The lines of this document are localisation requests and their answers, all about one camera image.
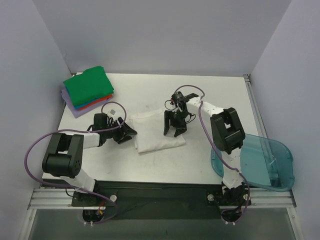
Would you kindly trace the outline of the teal plastic bin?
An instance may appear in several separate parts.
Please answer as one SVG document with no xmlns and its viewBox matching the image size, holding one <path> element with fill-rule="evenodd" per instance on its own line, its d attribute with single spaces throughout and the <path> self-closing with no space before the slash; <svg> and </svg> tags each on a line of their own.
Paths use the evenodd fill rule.
<svg viewBox="0 0 320 240">
<path fill-rule="evenodd" d="M 294 185 L 293 156 L 279 141 L 247 134 L 242 147 L 231 154 L 218 150 L 214 143 L 211 146 L 212 168 L 227 189 L 247 183 L 251 187 L 287 192 Z"/>
</svg>

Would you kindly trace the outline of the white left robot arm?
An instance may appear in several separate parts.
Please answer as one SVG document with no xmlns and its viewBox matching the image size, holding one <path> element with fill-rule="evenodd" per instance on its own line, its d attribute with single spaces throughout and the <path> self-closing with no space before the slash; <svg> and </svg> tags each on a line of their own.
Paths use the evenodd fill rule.
<svg viewBox="0 0 320 240">
<path fill-rule="evenodd" d="M 101 193 L 97 190 L 97 181 L 82 168 L 83 151 L 101 147 L 109 139 L 122 144 L 137 134 L 122 117 L 113 113 L 96 113 L 93 124 L 83 133 L 52 134 L 42 161 L 42 170 L 65 183 L 43 184 L 55 188 L 73 188 L 83 194 L 83 200 L 88 205 L 97 205 L 101 201 Z"/>
</svg>

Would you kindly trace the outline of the white t-shirt red print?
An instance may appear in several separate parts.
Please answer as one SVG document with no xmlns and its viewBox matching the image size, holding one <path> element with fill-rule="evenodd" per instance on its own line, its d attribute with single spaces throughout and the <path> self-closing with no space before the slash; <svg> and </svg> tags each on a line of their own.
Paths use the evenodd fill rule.
<svg viewBox="0 0 320 240">
<path fill-rule="evenodd" d="M 129 117 L 137 132 L 134 144 L 139 154 L 180 147 L 186 144 L 182 135 L 174 136 L 174 131 L 164 135 L 164 110 L 140 112 Z"/>
</svg>

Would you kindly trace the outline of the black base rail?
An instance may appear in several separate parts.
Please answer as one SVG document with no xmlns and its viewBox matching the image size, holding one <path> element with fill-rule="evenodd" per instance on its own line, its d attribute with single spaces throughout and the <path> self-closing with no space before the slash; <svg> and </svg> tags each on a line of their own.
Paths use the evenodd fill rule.
<svg viewBox="0 0 320 240">
<path fill-rule="evenodd" d="M 251 205 L 251 193 L 223 194 L 222 185 L 98 181 L 98 196 L 73 188 L 72 207 L 82 207 L 88 224 L 108 220 L 214 220 L 236 222 Z"/>
</svg>

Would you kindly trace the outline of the aluminium frame rail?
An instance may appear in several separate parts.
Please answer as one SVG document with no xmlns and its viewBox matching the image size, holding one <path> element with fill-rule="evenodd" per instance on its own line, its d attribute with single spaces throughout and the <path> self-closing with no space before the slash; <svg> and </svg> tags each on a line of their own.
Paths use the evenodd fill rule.
<svg viewBox="0 0 320 240">
<path fill-rule="evenodd" d="M 118 109 L 129 115 L 163 107 L 175 89 L 205 93 L 218 107 L 234 107 L 246 133 L 256 125 L 242 77 L 110 73 Z M 28 208 L 37 211 L 25 239 L 182 239 L 182 240 L 302 240 L 304 238 L 293 193 L 262 188 L 251 191 L 252 204 L 236 225 L 222 222 L 208 195 L 222 178 L 210 163 L 210 144 L 198 120 L 184 135 L 186 145 L 139 154 L 134 143 L 108 141 L 84 152 L 84 170 L 99 180 L 105 196 L 116 197 L 107 206 L 108 220 L 83 223 L 81 213 L 93 205 L 72 206 L 61 188 L 39 188 Z"/>
</svg>

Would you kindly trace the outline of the orange folded t-shirt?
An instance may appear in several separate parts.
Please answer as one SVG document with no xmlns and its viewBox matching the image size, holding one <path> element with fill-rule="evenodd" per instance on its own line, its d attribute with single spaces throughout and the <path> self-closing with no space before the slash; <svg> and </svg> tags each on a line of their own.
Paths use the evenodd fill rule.
<svg viewBox="0 0 320 240">
<path fill-rule="evenodd" d="M 97 103 L 100 103 L 100 102 L 109 100 L 109 99 L 112 98 L 112 97 L 113 97 L 113 95 L 112 95 L 112 94 L 109 94 L 109 95 L 107 95 L 107 96 L 104 96 L 104 97 L 101 97 L 101 98 L 97 98 L 97 99 L 95 99 L 95 100 L 93 100 L 93 101 L 90 101 L 90 102 L 95 102 L 95 104 L 97 104 Z"/>
</svg>

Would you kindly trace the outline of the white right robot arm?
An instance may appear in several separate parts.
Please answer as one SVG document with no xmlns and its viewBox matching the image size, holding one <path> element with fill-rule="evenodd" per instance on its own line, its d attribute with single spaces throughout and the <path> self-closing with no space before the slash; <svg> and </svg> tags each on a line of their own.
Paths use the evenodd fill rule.
<svg viewBox="0 0 320 240">
<path fill-rule="evenodd" d="M 212 137 L 208 140 L 223 166 L 221 197 L 225 203 L 233 204 L 245 190 L 240 155 L 246 134 L 237 111 L 203 101 L 195 93 L 184 96 L 180 91 L 175 92 L 169 102 L 174 109 L 164 111 L 164 135 L 171 127 L 175 129 L 175 138 L 184 134 L 187 117 L 199 117 L 204 129 L 203 116 L 209 117 Z"/>
</svg>

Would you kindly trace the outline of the blue folded t-shirt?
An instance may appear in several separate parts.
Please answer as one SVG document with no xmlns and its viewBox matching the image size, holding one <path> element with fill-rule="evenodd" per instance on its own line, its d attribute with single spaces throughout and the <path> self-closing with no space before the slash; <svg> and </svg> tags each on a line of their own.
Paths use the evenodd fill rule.
<svg viewBox="0 0 320 240">
<path fill-rule="evenodd" d="M 92 101 L 92 102 L 90 102 L 90 103 L 88 103 L 88 104 L 82 104 L 82 105 L 80 105 L 80 106 L 77 106 L 77 107 L 75 107 L 75 109 L 76 109 L 77 111 L 82 111 L 82 110 L 84 110 L 84 109 L 86 109 L 86 108 L 89 108 L 89 107 L 95 105 L 95 104 L 96 104 L 96 103 L 95 103 L 94 101 Z"/>
</svg>

